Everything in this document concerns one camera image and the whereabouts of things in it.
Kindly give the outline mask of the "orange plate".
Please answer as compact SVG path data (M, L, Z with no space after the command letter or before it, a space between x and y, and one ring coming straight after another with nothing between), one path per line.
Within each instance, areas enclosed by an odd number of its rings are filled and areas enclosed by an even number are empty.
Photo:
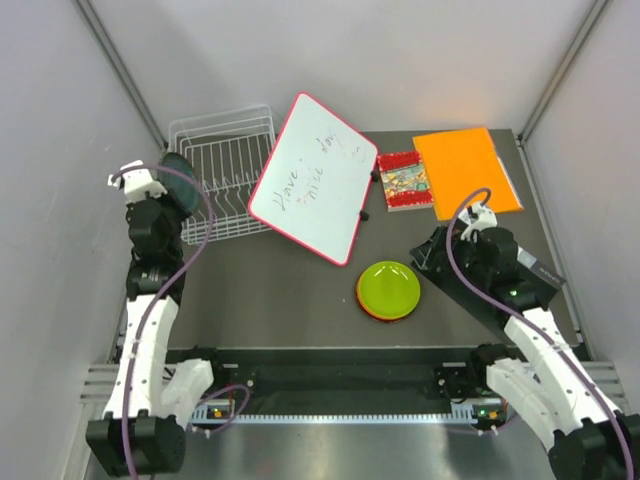
M355 296L359 307L374 320L394 323L409 316L417 307L421 292L408 288L376 290L358 286Z

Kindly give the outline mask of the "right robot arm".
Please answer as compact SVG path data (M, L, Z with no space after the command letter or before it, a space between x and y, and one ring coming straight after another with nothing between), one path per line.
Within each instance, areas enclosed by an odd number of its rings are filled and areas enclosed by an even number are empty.
M412 267L501 341L472 349L461 379L442 377L452 399L495 394L543 445L558 479L636 479L639 417L596 384L556 324L550 303L565 280L492 227L437 227L410 252Z

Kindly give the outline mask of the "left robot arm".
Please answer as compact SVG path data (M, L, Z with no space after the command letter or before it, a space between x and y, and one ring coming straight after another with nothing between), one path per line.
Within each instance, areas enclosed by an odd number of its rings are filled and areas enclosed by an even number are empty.
M185 284L180 234L186 217L171 193L144 194L127 206L133 247L126 277L125 342L104 412L89 422L85 434L111 477L178 472L186 452L186 428L198 400L226 387L225 370L200 359L177 364L171 379L163 379Z

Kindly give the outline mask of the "lime green plate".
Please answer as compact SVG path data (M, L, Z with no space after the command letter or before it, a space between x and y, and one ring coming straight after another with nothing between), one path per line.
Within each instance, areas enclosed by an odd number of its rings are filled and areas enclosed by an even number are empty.
M390 260L367 267L357 280L358 286L383 291L415 288L421 292L416 274L407 265Z

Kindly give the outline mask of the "dark green plate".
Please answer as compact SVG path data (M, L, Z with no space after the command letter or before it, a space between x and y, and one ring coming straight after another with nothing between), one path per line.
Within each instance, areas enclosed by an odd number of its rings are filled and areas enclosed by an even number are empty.
M183 218L189 218L198 209L200 194L193 185L196 181L195 172L187 159L175 152L167 152L159 165L180 173L176 176L165 170L157 172L157 180L165 189L173 194L184 211Z

